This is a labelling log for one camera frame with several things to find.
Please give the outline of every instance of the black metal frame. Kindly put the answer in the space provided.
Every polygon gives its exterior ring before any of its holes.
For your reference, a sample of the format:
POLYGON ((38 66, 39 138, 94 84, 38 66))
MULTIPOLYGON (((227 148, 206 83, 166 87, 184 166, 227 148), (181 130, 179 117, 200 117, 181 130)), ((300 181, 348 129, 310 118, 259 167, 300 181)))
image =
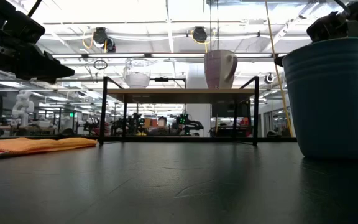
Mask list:
MULTIPOLYGON (((169 78, 168 80, 181 80, 185 82, 185 88, 186 88, 186 79, 185 78, 169 78)), ((107 104, 107 84, 108 81, 113 82, 109 77, 103 77, 103 100, 102 100, 102 114, 101 114, 101 119, 100 119, 100 133, 99 133, 99 143, 100 144, 104 144, 105 141, 134 141, 135 139, 137 141, 141 141, 141 139, 145 138, 145 137, 132 137, 132 136, 126 136, 126 123, 127 123, 127 99, 128 97, 126 95, 124 95, 124 117, 123 117, 123 122, 122 122, 122 137, 106 137, 104 136, 104 124, 106 121, 106 104, 107 104)), ((249 85, 250 83, 255 82, 255 89, 254 89, 254 95, 255 95, 255 99, 254 99, 254 116, 256 114, 256 116, 258 115, 258 110, 259 110, 259 77, 255 76, 253 78, 251 78, 246 84, 242 85, 240 87, 240 89, 244 89, 244 87, 246 87, 247 85, 249 85)), ((120 85, 118 85, 116 82, 113 82, 114 84, 116 84, 119 88, 122 88, 120 85)), ((234 120, 237 121, 237 114, 238 114, 238 103, 239 102, 235 102, 235 106, 234 106, 234 120)), ((240 142, 249 142, 249 139, 244 139, 244 138, 237 138, 236 136, 237 134, 237 122, 233 123, 233 133, 232 133, 232 137, 229 138, 230 141, 238 141, 241 140, 240 142)), ((144 141, 200 141, 200 142, 220 142, 220 141, 227 141, 226 138, 186 138, 186 137, 181 137, 181 138, 170 138, 170 137, 146 137, 146 139, 144 141)), ((253 128, 253 138, 252 138, 252 144, 254 146, 256 146, 258 144, 258 120, 254 119, 254 128, 253 128)))

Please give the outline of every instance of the ceiling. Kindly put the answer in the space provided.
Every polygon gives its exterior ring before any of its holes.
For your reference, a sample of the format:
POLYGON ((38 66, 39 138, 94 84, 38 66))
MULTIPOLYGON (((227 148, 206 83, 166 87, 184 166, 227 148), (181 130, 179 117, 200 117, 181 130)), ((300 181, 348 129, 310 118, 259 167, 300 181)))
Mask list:
MULTIPOLYGON (((26 14, 35 3, 35 0, 8 1, 26 14)), ((269 1, 268 11, 275 52, 285 54, 310 43, 306 29, 317 18, 342 9, 334 1, 280 0, 269 1)), ((237 54, 272 52, 264 1, 219 0, 218 10, 216 1, 210 4, 210 0, 43 0, 32 18, 46 28, 37 45, 52 54, 103 52, 94 45, 89 49, 83 45, 83 41, 87 45, 91 43, 90 35, 96 27, 107 28, 117 53, 205 53, 206 48, 207 51, 226 49, 237 54), (191 31, 195 26, 205 28, 211 43, 205 46, 193 41, 191 31)), ((109 67, 101 71, 92 66, 94 60, 59 60, 76 71, 70 79, 96 78, 98 72, 99 78, 107 75, 128 88, 123 77, 124 58, 107 59, 109 67)), ((194 62, 160 59, 152 65, 151 76, 185 78, 189 63, 194 62)), ((239 62, 233 88, 239 88, 255 75, 264 77, 269 73, 275 74, 272 60, 239 62)), ((79 83, 81 88, 102 89, 101 82, 79 83)), ((260 88, 275 85, 277 81, 273 85, 261 82, 260 88)), ((67 83, 57 83, 58 88, 67 86, 67 83)), ((117 88, 112 83, 108 87, 117 88)), ((150 82, 149 88, 180 86, 174 81, 150 82)))

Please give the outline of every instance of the white pillar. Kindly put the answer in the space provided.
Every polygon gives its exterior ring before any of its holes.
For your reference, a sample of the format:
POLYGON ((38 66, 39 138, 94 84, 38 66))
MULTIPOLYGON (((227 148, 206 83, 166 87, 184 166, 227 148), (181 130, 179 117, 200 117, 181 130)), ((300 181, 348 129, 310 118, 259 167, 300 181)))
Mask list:
MULTIPOLYGON (((188 76, 186 79, 187 88, 208 88, 204 74, 203 63, 189 64, 188 76)), ((210 104, 187 104, 186 112, 189 114, 189 119, 199 121, 204 126, 204 130, 190 131, 196 133, 200 137, 209 137, 209 130, 211 129, 211 105, 210 104)))

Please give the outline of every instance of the dark tabletop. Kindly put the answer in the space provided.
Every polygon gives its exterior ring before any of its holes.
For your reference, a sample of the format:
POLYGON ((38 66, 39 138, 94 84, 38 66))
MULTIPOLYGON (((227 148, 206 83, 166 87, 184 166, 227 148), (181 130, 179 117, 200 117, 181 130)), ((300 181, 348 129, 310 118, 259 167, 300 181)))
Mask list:
POLYGON ((0 223, 358 223, 358 161, 297 143, 114 143, 0 159, 0 223))

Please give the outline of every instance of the table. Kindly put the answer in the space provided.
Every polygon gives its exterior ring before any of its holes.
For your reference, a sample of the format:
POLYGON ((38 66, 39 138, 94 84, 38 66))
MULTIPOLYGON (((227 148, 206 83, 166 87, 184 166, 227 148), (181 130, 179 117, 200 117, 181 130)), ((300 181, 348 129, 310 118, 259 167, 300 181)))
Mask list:
POLYGON ((0 159, 0 223, 358 223, 358 161, 262 142, 125 142, 0 159))
MULTIPOLYGON (((101 114, 101 133, 104 132, 106 117, 107 95, 124 103, 124 114, 127 114, 128 103, 233 103, 234 120, 237 120, 238 104, 254 96, 255 105, 259 104, 259 77, 251 78, 240 89, 107 89, 108 78, 103 78, 103 103, 101 114), (255 82, 255 89, 244 89, 251 82, 255 82)), ((254 107, 254 114, 258 114, 258 106, 254 107)), ((126 137, 126 115, 122 125, 122 140, 126 137)), ((236 138, 237 123, 233 125, 233 140, 236 138)), ((258 133, 258 119, 254 120, 253 133, 258 133)), ((99 142, 104 144, 104 135, 100 134, 99 142)), ((253 145, 257 145, 257 134, 253 136, 253 145)))

